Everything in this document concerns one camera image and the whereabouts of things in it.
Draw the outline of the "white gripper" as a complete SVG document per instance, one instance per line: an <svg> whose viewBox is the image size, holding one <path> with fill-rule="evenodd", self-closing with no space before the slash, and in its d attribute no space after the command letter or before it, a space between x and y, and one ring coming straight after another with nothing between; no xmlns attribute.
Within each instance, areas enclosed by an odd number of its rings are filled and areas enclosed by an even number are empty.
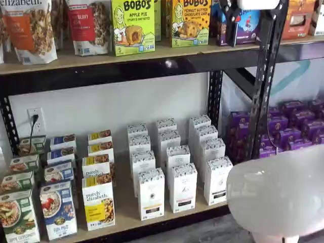
<svg viewBox="0 0 324 243"><path fill-rule="evenodd" d="M226 42L229 46L236 46L237 22L240 9L275 9L279 0L237 0L219 1L221 9L226 17Z"/></svg>

